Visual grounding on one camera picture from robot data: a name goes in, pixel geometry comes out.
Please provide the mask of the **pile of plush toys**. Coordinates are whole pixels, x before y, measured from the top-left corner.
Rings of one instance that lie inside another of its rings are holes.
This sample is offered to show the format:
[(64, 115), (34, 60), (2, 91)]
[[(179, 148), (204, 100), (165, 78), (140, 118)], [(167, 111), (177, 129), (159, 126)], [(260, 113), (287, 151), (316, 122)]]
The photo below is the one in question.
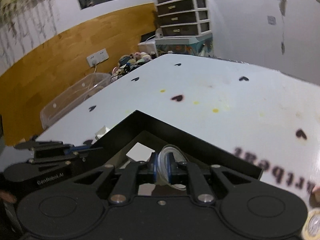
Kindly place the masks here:
[(146, 52), (135, 52), (130, 55), (123, 55), (119, 59), (118, 65), (111, 72), (111, 82), (120, 79), (156, 57), (157, 54), (154, 51), (149, 54)]

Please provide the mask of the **clear round plastic lid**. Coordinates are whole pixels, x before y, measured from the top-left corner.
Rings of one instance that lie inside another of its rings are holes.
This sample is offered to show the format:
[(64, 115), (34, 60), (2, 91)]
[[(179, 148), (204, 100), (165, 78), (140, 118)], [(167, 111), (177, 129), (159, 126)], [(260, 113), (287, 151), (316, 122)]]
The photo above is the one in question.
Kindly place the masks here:
[(179, 191), (185, 191), (186, 186), (182, 184), (172, 185), (169, 183), (169, 176), (171, 175), (171, 168), (169, 164), (169, 153), (173, 154), (175, 162), (179, 163), (179, 162), (188, 161), (188, 158), (177, 146), (165, 145), (157, 157), (157, 184), (161, 186), (168, 185), (173, 189), (176, 189)]

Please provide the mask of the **black storage box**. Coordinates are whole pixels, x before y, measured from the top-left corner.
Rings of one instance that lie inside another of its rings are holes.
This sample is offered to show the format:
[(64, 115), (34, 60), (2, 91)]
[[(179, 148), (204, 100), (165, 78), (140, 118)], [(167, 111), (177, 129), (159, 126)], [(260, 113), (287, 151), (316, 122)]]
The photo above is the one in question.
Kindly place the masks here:
[(110, 160), (137, 142), (156, 152), (160, 152), (166, 145), (173, 145), (189, 160), (206, 166), (221, 165), (257, 180), (263, 174), (261, 168), (138, 110), (107, 132), (91, 148), (103, 148), (106, 159)]

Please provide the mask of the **clear plastic storage bin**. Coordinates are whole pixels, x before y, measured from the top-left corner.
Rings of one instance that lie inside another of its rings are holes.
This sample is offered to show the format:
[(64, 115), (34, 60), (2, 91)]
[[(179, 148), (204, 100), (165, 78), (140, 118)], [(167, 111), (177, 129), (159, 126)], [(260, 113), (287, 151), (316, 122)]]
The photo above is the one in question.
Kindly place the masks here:
[(108, 73), (91, 73), (67, 88), (40, 111), (42, 128), (48, 129), (110, 82), (111, 75)]

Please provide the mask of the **round white yellow tin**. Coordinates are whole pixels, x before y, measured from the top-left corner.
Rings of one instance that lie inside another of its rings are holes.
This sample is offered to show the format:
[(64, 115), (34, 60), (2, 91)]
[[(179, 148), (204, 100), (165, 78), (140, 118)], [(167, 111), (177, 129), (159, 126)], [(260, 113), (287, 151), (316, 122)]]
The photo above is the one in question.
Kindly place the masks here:
[(320, 240), (320, 210), (315, 208), (308, 213), (308, 217), (302, 229), (304, 240)]

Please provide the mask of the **clear tape strip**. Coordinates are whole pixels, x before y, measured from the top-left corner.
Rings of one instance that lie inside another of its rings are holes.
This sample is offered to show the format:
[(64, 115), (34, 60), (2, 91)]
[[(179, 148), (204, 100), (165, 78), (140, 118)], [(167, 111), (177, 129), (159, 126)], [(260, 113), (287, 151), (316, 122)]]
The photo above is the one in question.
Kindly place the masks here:
[(95, 139), (99, 140), (100, 138), (102, 138), (108, 131), (110, 131), (110, 129), (106, 126), (103, 126), (101, 129), (99, 129), (99, 131), (97, 131), (95, 133)]

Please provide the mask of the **plastic drawer tower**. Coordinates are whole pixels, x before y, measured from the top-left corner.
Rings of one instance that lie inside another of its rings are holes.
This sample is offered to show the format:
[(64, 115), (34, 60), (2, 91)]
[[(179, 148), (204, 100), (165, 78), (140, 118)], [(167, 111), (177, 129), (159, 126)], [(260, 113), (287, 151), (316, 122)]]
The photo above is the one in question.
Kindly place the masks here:
[(172, 0), (156, 5), (164, 37), (199, 36), (210, 32), (206, 0)]

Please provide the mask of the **teal patterned storage box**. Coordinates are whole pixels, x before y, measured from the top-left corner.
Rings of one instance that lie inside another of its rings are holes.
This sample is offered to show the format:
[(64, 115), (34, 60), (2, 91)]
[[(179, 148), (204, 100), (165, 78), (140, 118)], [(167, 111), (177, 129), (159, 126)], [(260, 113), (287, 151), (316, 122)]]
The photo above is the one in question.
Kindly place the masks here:
[(163, 37), (155, 40), (157, 53), (214, 57), (213, 36)]

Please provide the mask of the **white wall socket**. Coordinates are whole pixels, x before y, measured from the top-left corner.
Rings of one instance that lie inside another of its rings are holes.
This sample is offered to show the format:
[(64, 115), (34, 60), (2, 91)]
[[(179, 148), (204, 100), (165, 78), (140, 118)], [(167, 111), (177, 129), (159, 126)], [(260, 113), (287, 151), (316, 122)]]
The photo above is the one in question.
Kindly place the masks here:
[(89, 55), (86, 60), (90, 67), (95, 67), (97, 64), (102, 63), (106, 61), (109, 58), (109, 55), (106, 51), (106, 49), (102, 49), (100, 51), (97, 51), (96, 53)]

